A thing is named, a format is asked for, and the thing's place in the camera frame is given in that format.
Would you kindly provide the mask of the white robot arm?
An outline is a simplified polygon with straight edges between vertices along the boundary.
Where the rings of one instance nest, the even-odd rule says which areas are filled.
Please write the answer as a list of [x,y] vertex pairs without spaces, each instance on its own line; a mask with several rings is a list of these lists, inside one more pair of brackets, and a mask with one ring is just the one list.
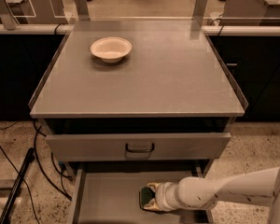
[[151,182],[139,193],[140,208],[151,212],[207,210],[217,202],[268,206],[268,224],[280,224],[280,166],[220,179]]

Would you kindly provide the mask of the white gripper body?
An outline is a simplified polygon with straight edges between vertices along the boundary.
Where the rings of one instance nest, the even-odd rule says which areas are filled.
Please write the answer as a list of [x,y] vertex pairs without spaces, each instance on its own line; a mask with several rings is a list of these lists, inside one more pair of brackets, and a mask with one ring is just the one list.
[[175,190],[177,184],[173,182],[160,183],[155,191],[155,203],[159,211],[174,211],[179,207]]

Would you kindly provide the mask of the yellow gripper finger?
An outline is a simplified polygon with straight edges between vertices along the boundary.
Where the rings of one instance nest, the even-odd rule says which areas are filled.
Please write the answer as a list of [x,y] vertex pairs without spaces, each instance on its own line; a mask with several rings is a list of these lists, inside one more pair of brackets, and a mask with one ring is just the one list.
[[155,203],[147,203],[143,206],[146,211],[160,211],[160,208]]
[[160,184],[156,182],[147,183],[147,188],[151,190],[156,190]]

